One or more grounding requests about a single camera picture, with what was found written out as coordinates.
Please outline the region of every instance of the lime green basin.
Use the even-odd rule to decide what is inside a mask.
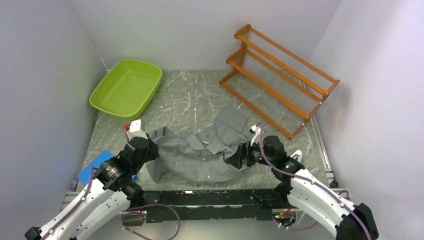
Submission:
[[[136,59],[124,59],[97,85],[89,102],[110,115],[137,119],[149,105],[161,83],[162,70]]]

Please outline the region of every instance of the wooden rack shelf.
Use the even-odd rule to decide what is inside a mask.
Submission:
[[[250,24],[236,31],[234,37],[241,41],[240,48],[226,62],[232,66],[229,74],[219,84],[252,108],[262,118],[291,140],[311,119],[340,80],[336,80],[315,66],[253,29]],[[278,84],[267,81],[263,72],[278,76]],[[294,131],[288,132],[257,106],[243,97],[226,82],[241,73],[276,98],[303,119]]]

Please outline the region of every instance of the gray marble table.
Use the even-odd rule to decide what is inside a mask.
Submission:
[[[186,131],[199,132],[202,128],[214,123],[220,108],[230,105],[248,116],[249,126],[263,121],[265,136],[277,135],[288,154],[301,150],[302,163],[305,167],[318,180],[327,184],[321,148],[312,124],[307,123],[292,140],[288,140],[219,85],[219,80],[228,72],[227,70],[164,70],[156,95],[140,116],[146,122],[146,131],[165,126],[176,134]],[[263,112],[285,129],[291,131],[299,126],[298,116],[294,112],[243,75],[238,74],[227,83],[255,105],[260,106]],[[108,150],[114,155],[118,154],[126,143],[122,126],[129,122],[99,112],[83,168],[103,150]],[[190,182],[170,173],[165,174],[158,182],[154,182],[144,166],[136,182],[144,190],[264,189],[274,188],[279,183],[270,168],[260,164],[251,167],[244,177],[223,184]]]

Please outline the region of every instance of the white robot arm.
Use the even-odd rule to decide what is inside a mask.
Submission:
[[[236,168],[255,163],[269,165],[281,183],[274,189],[283,204],[296,206],[323,225],[336,240],[375,240],[379,237],[371,210],[363,203],[337,195],[319,182],[296,157],[287,156],[277,136],[262,139],[261,128],[252,142],[239,145],[226,159]],[[158,157],[158,146],[142,130],[139,120],[129,127],[128,143],[115,157],[103,162],[83,191],[54,219],[32,227],[27,240],[86,240],[113,216],[142,206],[143,190],[132,176],[144,163]]]

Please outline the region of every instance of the purple cable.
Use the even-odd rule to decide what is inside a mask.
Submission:
[[[126,142],[129,143],[130,142],[130,138],[128,137],[127,130],[125,128],[122,128],[122,129],[123,129],[123,134],[125,134]]]
[[[350,200],[349,191],[348,190],[341,190],[341,191],[338,192],[339,195],[344,194],[344,193],[346,193],[345,199]]]
[[[127,211],[140,210],[140,209],[143,209],[143,208],[156,207],[156,206],[166,207],[166,208],[170,209],[175,214],[176,219],[178,220],[178,227],[176,229],[175,234],[172,237],[168,238],[167,240],[174,239],[177,236],[178,232],[180,231],[181,220],[180,220],[180,216],[178,215],[177,211],[175,211],[175,209],[173,209],[171,206],[166,205],[166,204],[162,204],[162,203],[153,203],[153,204],[147,204],[147,205],[143,205],[143,206],[128,208]],[[124,225],[124,217],[125,216],[129,216],[129,215],[143,215],[143,214],[141,212],[129,212],[129,213],[126,213],[125,215],[122,215],[121,220],[120,220],[120,222],[122,224],[122,227],[125,230],[127,230],[128,232],[133,233],[133,234],[139,236],[140,238],[143,238],[145,240],[152,240],[152,239],[150,239],[150,238],[148,238],[146,236],[141,235],[140,233],[138,233],[136,231],[131,230],[129,227],[127,227],[127,226]]]
[[[280,224],[275,219],[274,219],[274,223],[277,224],[277,226],[280,226]],[[314,224],[307,226],[307,227],[301,227],[301,228],[289,227],[289,228],[286,228],[286,229],[289,230],[289,231],[306,231],[306,230],[314,228],[315,226],[318,225],[318,223],[319,222],[316,221]]]
[[[90,189],[92,188],[93,170],[97,170],[97,168],[96,167],[90,168],[90,178],[88,180],[87,189],[85,190],[84,194],[82,195],[83,198],[87,198],[87,195],[89,194]],[[58,226],[60,226],[66,219],[68,219],[69,216],[71,216],[82,203],[83,203],[83,201],[81,199],[79,199],[79,201],[59,221],[57,221],[56,224],[53,225],[50,229],[53,230],[53,231],[56,230],[56,228]],[[50,235],[50,232],[47,231],[47,233],[44,236],[42,236],[40,240],[45,240],[49,235]]]
[[[298,178],[298,179],[302,179],[302,180],[305,180],[305,181],[307,181],[307,182],[309,182],[309,183],[311,183],[312,184],[312,180],[311,179],[309,179],[309,178],[307,178],[307,177],[304,177],[304,176],[300,176],[300,175],[296,175],[296,174],[293,174],[293,173],[289,173],[289,172],[286,172],[286,171],[282,171],[282,170],[280,170],[280,169],[278,169],[278,168],[276,168],[274,165],[272,165],[271,164],[271,162],[268,160],[268,158],[267,158],[267,156],[265,155],[265,151],[264,151],[264,124],[263,123],[261,123],[260,124],[260,128],[261,128],[261,131],[260,131],[260,134],[259,134],[259,149],[260,149],[260,153],[262,154],[262,157],[265,159],[265,162],[272,168],[272,169],[274,169],[275,171],[277,171],[277,172],[279,172],[279,173],[281,173],[281,174],[284,174],[284,175],[287,175],[287,176],[289,176],[289,177],[292,177],[292,178]],[[342,201],[340,201],[340,199],[338,198],[338,196],[335,196],[330,190],[328,190],[326,187],[324,187],[323,185],[321,185],[321,184],[319,184],[318,182],[314,182],[313,183],[314,185],[316,185],[316,186],[318,186],[318,187],[320,187],[322,190],[324,190],[326,193],[328,193],[338,204],[341,204],[342,203]],[[356,221],[359,223],[359,225],[362,227],[362,229],[363,229],[363,231],[365,232],[365,235],[366,235],[366,238],[368,239],[368,240],[372,240],[371,239],[371,235],[370,235],[370,233],[368,232],[368,229],[367,229],[367,227],[365,226],[365,224],[361,221],[361,219],[348,207],[348,206],[346,206],[345,204],[344,204],[344,206],[343,206],[343,208],[344,209],[346,209],[355,219],[356,219]]]

